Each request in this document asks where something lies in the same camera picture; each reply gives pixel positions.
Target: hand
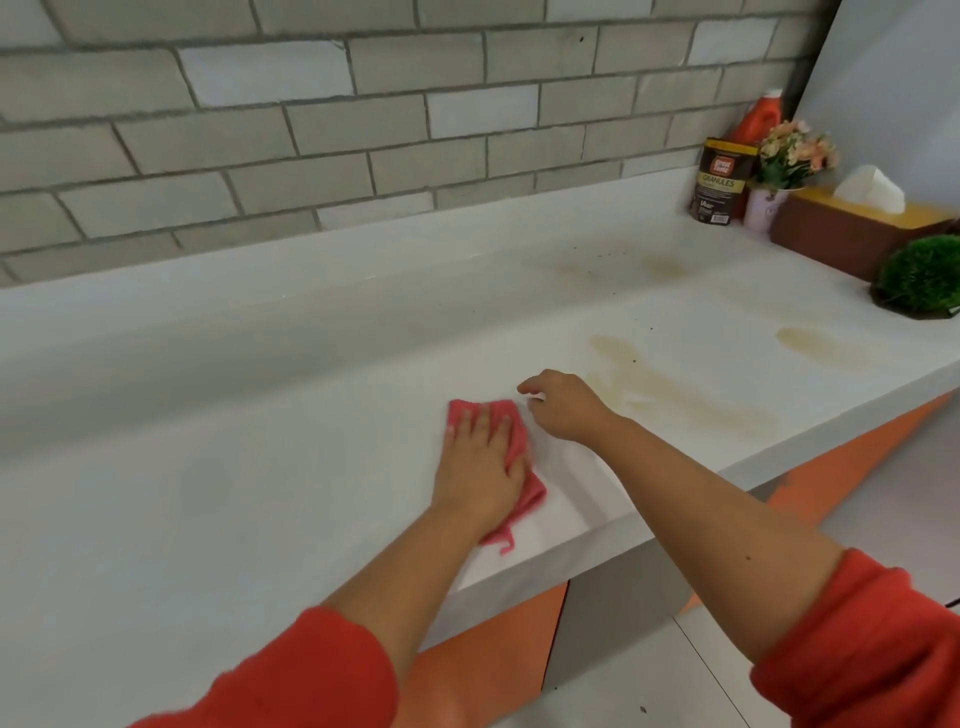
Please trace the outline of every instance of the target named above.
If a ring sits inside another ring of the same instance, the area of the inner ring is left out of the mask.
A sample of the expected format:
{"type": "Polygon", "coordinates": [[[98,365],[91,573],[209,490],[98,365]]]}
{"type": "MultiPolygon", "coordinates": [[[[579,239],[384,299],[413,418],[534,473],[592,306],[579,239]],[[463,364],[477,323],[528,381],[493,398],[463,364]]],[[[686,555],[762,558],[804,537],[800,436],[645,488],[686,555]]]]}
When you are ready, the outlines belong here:
{"type": "Polygon", "coordinates": [[[481,407],[476,422],[469,411],[444,434],[444,453],[434,478],[431,508],[452,509],[477,525],[479,535],[495,530],[520,498],[529,461],[518,457],[504,467],[512,423],[504,417],[490,436],[490,408],[481,407]]]}
{"type": "Polygon", "coordinates": [[[544,369],[516,390],[521,395],[544,395],[529,399],[527,406],[537,424],[554,437],[592,448],[599,433],[620,418],[576,375],[544,369]]]}

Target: brown tissue box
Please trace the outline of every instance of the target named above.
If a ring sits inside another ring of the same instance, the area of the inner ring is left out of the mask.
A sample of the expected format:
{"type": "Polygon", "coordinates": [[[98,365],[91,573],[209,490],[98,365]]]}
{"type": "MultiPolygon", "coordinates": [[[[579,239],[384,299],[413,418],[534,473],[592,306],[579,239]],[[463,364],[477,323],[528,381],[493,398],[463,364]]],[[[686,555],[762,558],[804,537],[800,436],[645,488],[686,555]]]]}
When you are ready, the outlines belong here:
{"type": "Polygon", "coordinates": [[[911,240],[944,232],[956,215],[934,207],[907,204],[902,215],[854,205],[833,197],[826,187],[794,192],[780,208],[770,239],[873,282],[887,257],[911,240]]]}

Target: white tissue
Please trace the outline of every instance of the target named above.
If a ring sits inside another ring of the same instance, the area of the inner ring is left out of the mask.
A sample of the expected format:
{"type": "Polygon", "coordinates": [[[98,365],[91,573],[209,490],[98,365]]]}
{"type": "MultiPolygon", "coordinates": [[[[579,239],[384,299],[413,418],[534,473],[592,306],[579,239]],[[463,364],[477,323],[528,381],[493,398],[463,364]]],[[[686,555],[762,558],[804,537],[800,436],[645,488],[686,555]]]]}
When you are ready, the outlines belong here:
{"type": "Polygon", "coordinates": [[[872,164],[854,169],[833,192],[834,197],[855,205],[866,205],[901,215],[906,211],[906,196],[903,190],[872,164]]]}

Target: cleaning cloth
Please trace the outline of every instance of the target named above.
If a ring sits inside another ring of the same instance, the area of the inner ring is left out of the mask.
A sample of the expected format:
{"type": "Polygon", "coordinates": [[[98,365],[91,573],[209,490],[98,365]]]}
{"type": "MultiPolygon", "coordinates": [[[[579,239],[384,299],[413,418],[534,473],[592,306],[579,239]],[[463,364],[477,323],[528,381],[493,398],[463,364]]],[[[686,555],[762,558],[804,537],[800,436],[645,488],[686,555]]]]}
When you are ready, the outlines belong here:
{"type": "MultiPolygon", "coordinates": [[[[464,410],[467,410],[473,417],[476,417],[479,409],[479,402],[453,400],[446,414],[446,423],[448,425],[456,425],[460,422],[464,410]]],[[[510,400],[490,402],[491,433],[496,432],[500,421],[508,416],[513,426],[510,432],[510,446],[507,448],[507,457],[504,463],[505,468],[509,468],[510,464],[527,449],[527,428],[520,419],[520,413],[519,410],[516,409],[515,402],[510,400]]],[[[500,553],[505,554],[513,551],[516,542],[514,541],[514,533],[511,530],[511,526],[531,511],[537,510],[545,498],[546,487],[544,487],[540,479],[534,475],[532,470],[527,471],[527,477],[523,481],[523,488],[520,491],[520,500],[516,502],[514,510],[510,512],[506,520],[494,531],[491,531],[480,540],[481,546],[506,544],[500,549],[500,553]]]]}

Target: white countertop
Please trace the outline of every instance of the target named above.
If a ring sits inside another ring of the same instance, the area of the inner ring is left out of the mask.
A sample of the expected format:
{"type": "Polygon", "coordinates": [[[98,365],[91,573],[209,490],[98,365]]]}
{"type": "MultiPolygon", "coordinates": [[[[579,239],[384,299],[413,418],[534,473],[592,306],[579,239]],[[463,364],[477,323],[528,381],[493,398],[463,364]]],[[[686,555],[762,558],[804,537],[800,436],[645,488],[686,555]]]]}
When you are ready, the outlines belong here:
{"type": "MultiPolygon", "coordinates": [[[[688,181],[0,292],[5,717],[198,698],[425,506],[450,399],[576,372],[750,488],[960,386],[960,323],[687,219],[688,181]]],[[[546,504],[473,553],[427,645],[651,537],[591,453],[532,439],[546,504]]]]}

